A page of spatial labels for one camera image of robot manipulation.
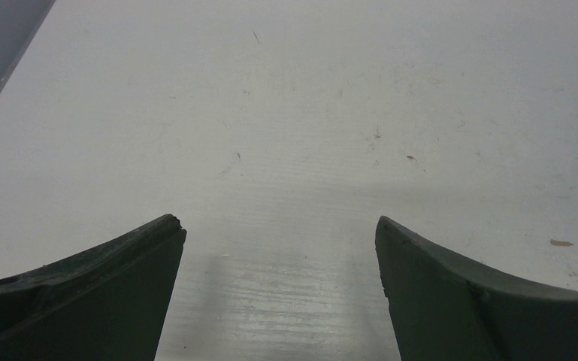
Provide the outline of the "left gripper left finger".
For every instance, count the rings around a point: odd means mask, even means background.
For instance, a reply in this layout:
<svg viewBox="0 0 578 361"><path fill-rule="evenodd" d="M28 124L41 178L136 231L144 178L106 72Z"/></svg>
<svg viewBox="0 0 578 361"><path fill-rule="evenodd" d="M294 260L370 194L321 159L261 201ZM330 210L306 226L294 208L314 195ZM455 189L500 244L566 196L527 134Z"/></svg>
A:
<svg viewBox="0 0 578 361"><path fill-rule="evenodd" d="M0 360L153 360L183 255L173 215L0 280Z"/></svg>

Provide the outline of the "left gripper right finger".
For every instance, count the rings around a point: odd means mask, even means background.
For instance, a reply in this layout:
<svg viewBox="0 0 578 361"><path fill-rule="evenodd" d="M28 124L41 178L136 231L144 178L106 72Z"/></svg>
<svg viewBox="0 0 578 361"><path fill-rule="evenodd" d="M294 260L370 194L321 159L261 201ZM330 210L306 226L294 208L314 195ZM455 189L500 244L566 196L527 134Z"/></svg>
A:
<svg viewBox="0 0 578 361"><path fill-rule="evenodd" d="M375 247L403 360L578 360L578 291L501 272L388 217Z"/></svg>

